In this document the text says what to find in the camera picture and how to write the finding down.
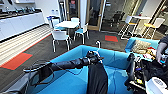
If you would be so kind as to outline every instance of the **red rug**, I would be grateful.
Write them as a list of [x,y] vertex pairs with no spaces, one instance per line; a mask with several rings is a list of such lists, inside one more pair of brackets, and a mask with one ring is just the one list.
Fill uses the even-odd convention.
[[106,41],[118,42],[118,39],[117,39],[116,36],[108,36],[108,35],[105,35],[105,40],[106,40]]
[[32,55],[27,53],[20,53],[5,64],[2,64],[0,67],[15,70],[21,64],[23,64],[26,60],[28,60]]

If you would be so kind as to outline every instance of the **cushion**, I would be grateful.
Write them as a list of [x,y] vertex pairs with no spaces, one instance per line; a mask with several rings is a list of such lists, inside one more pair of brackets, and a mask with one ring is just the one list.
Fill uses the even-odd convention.
[[134,53],[145,54],[148,47],[150,47],[151,43],[144,42],[140,40],[135,40],[134,45],[131,49]]

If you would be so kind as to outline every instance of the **desk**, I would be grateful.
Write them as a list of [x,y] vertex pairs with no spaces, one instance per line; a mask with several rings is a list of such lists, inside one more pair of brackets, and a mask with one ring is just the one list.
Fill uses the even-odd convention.
[[139,34],[142,35],[143,31],[144,31],[144,23],[148,23],[150,19],[152,19],[151,17],[143,17],[143,16],[132,16],[133,18],[138,19],[137,21],[137,27],[135,29],[134,34]]

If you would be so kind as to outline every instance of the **chair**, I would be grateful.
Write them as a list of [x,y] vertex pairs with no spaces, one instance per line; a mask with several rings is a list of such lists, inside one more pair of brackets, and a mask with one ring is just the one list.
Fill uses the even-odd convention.
[[75,17],[71,18],[71,22],[78,22],[80,24],[79,18],[75,18]]
[[52,19],[52,24],[53,24],[54,30],[56,30],[56,31],[65,30],[66,29],[65,27],[55,26],[55,25],[59,24],[59,19]]
[[71,18],[71,22],[79,22],[79,18]]
[[[132,16],[127,16],[127,18],[125,20],[125,25],[122,27],[122,29],[118,33],[118,35],[121,35],[121,39],[127,39],[127,38],[123,38],[123,37],[128,36],[129,33],[131,33],[131,36],[133,36],[135,28],[137,26],[137,23],[131,23],[131,20],[132,20]],[[129,26],[134,27],[132,32],[128,30]]]
[[75,36],[76,34],[81,34],[83,36],[83,44],[84,44],[84,33],[87,32],[87,38],[89,39],[89,34],[88,34],[88,31],[87,31],[87,26],[88,26],[88,23],[86,25],[84,25],[83,29],[78,29],[77,31],[75,31],[75,35],[74,35],[74,41],[75,41]]
[[[161,26],[161,24],[165,21],[165,19],[163,18],[156,18],[154,24],[150,24],[150,23],[144,23],[145,27],[148,27],[147,30],[145,31],[145,33],[142,35],[142,37],[144,37],[146,35],[145,38],[147,38],[147,36],[151,37],[151,39],[153,38],[156,28],[159,28]],[[149,34],[149,28],[154,28],[154,31],[152,33],[152,35]]]
[[69,35],[66,35],[66,31],[52,31],[51,32],[52,35],[53,35],[53,48],[54,48],[54,52],[55,52],[55,41],[57,40],[57,43],[59,45],[59,42],[58,40],[66,40],[67,42],[67,47],[68,47],[68,50],[69,50],[69,43],[68,43],[68,39],[69,38]]

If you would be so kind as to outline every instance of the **white cabinet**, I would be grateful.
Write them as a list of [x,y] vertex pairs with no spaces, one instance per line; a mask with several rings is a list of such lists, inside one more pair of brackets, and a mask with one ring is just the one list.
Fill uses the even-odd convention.
[[42,12],[36,13],[36,15],[38,16],[38,19],[37,19],[38,20],[38,25],[44,24],[45,21],[44,21],[43,13]]
[[35,0],[14,0],[15,3],[35,3]]
[[31,15],[29,15],[29,17],[30,17],[30,20],[31,20],[32,25],[34,27],[37,27],[37,26],[44,24],[43,14],[41,12],[31,14]]
[[1,30],[0,30],[0,41],[5,39],[4,35],[2,34]]
[[12,17],[0,20],[0,40],[20,34],[44,24],[42,13]]
[[20,34],[25,31],[25,27],[21,21],[21,17],[18,16],[18,17],[9,18],[9,21],[13,25],[17,34]]
[[23,26],[25,27],[25,31],[30,30],[33,28],[30,15],[20,16]]
[[30,17],[33,27],[37,27],[38,26],[38,15],[36,13],[30,14],[29,17]]
[[15,29],[13,28],[9,19],[0,20],[0,31],[2,32],[5,38],[16,35]]

